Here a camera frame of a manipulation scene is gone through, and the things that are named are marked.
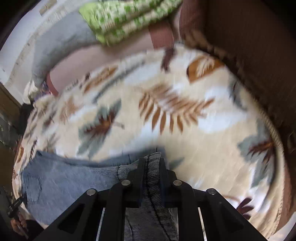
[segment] white wall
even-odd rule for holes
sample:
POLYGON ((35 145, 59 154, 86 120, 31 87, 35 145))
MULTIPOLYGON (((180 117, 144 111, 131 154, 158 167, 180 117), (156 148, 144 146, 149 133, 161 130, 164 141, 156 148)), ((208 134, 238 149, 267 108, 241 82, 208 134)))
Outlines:
POLYGON ((39 10, 47 3, 47 0, 41 0, 18 22, 0 51, 0 82, 20 103, 23 103, 22 95, 25 85, 31 79, 31 63, 28 61, 27 63, 23 64, 20 69, 18 69, 17 74, 21 77, 21 80, 19 80, 20 78, 17 78, 16 81, 9 83, 9 78, 14 68, 15 62, 19 58, 24 46, 27 44, 36 29, 43 22, 45 22, 50 14, 52 14, 65 1, 66 0, 57 0, 56 5, 54 5, 43 16, 41 16, 39 10))

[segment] pocket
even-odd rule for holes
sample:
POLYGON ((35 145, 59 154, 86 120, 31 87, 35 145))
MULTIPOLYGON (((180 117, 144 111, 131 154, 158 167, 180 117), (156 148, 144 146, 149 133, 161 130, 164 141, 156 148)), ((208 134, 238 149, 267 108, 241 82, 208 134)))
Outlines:
POLYGON ((24 178, 24 181, 26 187, 27 201, 31 203, 37 202, 42 190, 40 178, 27 175, 24 178))

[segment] screw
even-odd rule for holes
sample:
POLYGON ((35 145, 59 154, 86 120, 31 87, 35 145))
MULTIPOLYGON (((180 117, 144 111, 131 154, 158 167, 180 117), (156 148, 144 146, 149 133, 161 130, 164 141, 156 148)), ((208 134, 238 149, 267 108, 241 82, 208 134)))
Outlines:
POLYGON ((207 190, 207 192, 208 192, 209 194, 211 194, 211 195, 215 195, 215 194, 217 193, 216 189, 214 189, 214 188, 209 188, 209 189, 207 190))
POLYGON ((181 186, 182 185, 182 181, 180 181, 180 180, 174 180, 173 184, 175 186, 181 186))
POLYGON ((130 183, 131 183, 130 180, 123 180, 123 181, 121 182, 122 186, 128 186, 128 185, 130 185, 130 183))
POLYGON ((95 189, 89 189, 86 191, 86 194, 89 195, 89 196, 92 196, 96 193, 96 190, 95 189))

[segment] gray pants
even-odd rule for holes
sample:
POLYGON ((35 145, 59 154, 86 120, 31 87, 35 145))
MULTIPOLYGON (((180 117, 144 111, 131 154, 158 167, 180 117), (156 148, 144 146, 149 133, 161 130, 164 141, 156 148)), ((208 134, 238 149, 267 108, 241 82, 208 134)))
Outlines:
POLYGON ((124 240, 178 240, 171 210, 162 207, 160 199, 159 161, 164 152, 155 151, 100 163, 38 151, 21 174, 26 208, 36 220, 49 225, 89 188, 101 191, 126 179, 129 171, 137 168, 137 160, 145 156, 147 182, 144 182, 142 206, 126 209, 124 240))
POLYGON ((32 65, 35 86, 40 87, 47 73, 69 54, 97 43, 96 36, 78 10, 67 14, 36 41, 32 65))

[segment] green knit blanket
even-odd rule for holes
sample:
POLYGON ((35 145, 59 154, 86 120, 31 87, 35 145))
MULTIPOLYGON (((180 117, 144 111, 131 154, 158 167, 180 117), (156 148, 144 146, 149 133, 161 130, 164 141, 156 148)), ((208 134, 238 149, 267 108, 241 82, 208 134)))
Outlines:
POLYGON ((79 12, 103 44, 113 45, 174 11, 182 0, 100 1, 79 12))

